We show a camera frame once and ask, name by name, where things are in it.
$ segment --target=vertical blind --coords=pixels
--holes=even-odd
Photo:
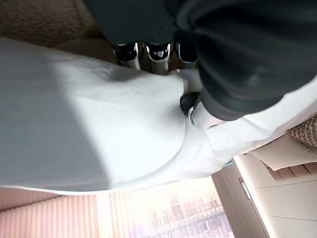
[[[233,238],[211,178],[0,212],[0,238]]]
[[[114,238],[233,238],[210,177],[109,196]]]

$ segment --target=carpet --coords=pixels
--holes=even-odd
[[[80,39],[93,22],[81,0],[1,0],[0,36],[45,47]]]

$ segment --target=white cloth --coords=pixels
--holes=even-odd
[[[281,125],[302,122],[292,119],[317,101],[314,80],[264,112],[202,131],[179,107],[177,72],[0,39],[0,74],[0,185],[60,193],[209,176]]]

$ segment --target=wall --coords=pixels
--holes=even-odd
[[[276,237],[316,238],[317,176],[276,182],[253,154],[239,156],[239,161]]]
[[[0,211],[58,197],[49,192],[28,191],[17,188],[0,188]]]

